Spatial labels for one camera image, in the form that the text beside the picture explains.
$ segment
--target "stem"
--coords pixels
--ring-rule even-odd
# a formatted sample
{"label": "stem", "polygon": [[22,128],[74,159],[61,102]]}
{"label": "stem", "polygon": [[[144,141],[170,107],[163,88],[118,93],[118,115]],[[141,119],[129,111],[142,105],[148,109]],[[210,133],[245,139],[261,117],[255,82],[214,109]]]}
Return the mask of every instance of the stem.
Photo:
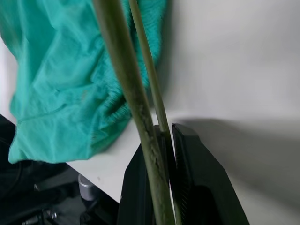
{"label": "stem", "polygon": [[174,158],[173,145],[171,140],[171,134],[169,130],[168,120],[165,113],[165,107],[163,99],[161,97],[161,92],[158,83],[158,76],[156,74],[155,65],[151,55],[150,47],[148,44],[146,32],[143,26],[142,17],[136,0],[129,0],[132,17],[135,23],[135,28],[137,36],[140,42],[140,47],[142,50],[143,58],[145,61],[149,83],[152,93],[152,98],[154,102],[154,107],[157,115],[157,120],[159,124],[159,129],[162,135],[165,138],[166,149],[167,149],[167,161],[168,161],[168,170],[169,178],[171,184],[171,191],[174,201],[174,209],[176,216],[176,225],[181,225],[181,214],[180,214],[180,196],[177,188],[177,176],[176,176],[176,162]]}
{"label": "stem", "polygon": [[93,0],[112,65],[135,120],[149,177],[157,225],[175,225],[163,160],[146,92],[119,0]]}

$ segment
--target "white surface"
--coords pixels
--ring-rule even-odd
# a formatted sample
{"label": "white surface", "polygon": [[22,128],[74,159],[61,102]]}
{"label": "white surface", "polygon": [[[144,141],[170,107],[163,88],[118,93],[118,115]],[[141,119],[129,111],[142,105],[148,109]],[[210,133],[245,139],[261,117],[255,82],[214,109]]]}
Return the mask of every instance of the white surface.
{"label": "white surface", "polygon": [[9,105],[15,91],[17,64],[0,38],[0,114],[15,124]]}
{"label": "white surface", "polygon": [[[175,0],[170,9],[158,70],[169,122],[198,132],[252,225],[300,224],[300,2]],[[108,151],[69,164],[119,201],[139,142],[130,122]]]}

